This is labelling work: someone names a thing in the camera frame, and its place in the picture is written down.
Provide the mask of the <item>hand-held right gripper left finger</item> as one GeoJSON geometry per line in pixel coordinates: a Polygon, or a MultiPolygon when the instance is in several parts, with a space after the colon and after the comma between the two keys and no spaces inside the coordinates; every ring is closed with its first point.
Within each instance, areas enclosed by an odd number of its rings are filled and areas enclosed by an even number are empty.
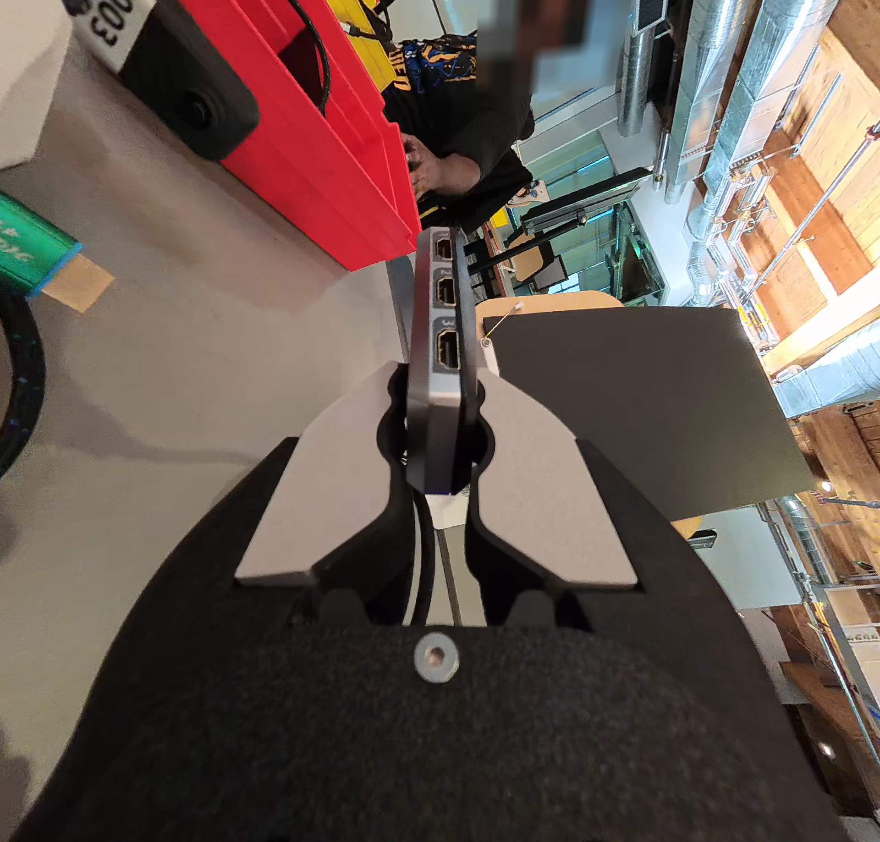
{"type": "Polygon", "coordinates": [[[402,461],[407,367],[387,362],[302,432],[238,564],[247,587],[354,591],[368,616],[401,623],[416,569],[402,461]]]}

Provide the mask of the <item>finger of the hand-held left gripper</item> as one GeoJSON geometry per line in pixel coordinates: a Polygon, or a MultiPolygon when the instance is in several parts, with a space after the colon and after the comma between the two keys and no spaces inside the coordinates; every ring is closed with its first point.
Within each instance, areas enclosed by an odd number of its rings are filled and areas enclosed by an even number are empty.
{"type": "Polygon", "coordinates": [[[1,168],[30,161],[72,35],[61,0],[1,0],[1,168]]]}

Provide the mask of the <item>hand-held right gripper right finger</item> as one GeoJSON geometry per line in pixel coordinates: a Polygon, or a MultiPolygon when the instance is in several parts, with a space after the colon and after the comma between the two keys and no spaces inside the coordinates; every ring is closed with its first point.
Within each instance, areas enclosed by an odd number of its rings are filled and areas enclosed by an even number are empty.
{"type": "Polygon", "coordinates": [[[638,584],[572,431],[492,372],[478,373],[476,427],[486,440],[473,470],[466,559],[486,622],[504,623],[538,592],[630,591],[638,584]]]}

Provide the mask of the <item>red plastic bin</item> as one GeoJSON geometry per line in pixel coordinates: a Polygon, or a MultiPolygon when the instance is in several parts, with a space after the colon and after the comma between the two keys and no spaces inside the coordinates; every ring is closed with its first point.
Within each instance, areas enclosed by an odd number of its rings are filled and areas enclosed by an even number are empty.
{"type": "Polygon", "coordinates": [[[178,0],[249,89],[258,124],[221,165],[347,270],[412,254],[421,231],[400,130],[327,0],[178,0]]]}

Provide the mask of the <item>black braided cable green plug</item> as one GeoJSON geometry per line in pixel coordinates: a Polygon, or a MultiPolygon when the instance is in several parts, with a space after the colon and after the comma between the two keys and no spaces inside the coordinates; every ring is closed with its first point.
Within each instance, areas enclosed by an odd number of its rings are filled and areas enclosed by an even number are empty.
{"type": "Polygon", "coordinates": [[[7,194],[1,196],[1,325],[11,364],[2,418],[1,475],[36,429],[46,394],[46,354],[31,301],[41,295],[84,313],[114,282],[83,245],[7,194]]]}

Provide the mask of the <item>tablet stand with dark board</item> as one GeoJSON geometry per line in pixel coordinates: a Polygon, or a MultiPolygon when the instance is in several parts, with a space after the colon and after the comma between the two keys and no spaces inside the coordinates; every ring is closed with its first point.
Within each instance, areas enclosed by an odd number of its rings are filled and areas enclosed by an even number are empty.
{"type": "Polygon", "coordinates": [[[671,521],[816,486],[734,310],[522,309],[483,322],[500,376],[671,521]]]}

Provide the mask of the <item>yellow plastic bin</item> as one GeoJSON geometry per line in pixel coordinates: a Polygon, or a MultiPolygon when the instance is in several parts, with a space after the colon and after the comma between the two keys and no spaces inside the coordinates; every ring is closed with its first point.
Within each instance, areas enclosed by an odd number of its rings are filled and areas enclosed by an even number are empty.
{"type": "Polygon", "coordinates": [[[379,92],[394,81],[388,53],[393,41],[389,23],[375,12],[380,0],[326,0],[379,92]]]}

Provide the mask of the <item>silver ventilation duct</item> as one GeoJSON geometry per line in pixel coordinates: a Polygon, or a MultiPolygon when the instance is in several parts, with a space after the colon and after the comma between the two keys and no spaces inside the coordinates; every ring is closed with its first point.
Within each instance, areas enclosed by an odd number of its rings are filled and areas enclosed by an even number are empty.
{"type": "Polygon", "coordinates": [[[879,398],[879,320],[848,336],[814,364],[775,385],[786,418],[879,398]]]}
{"type": "Polygon", "coordinates": [[[762,0],[702,175],[706,194],[688,219],[692,257],[703,257],[731,170],[760,153],[840,0],[762,0]]]}

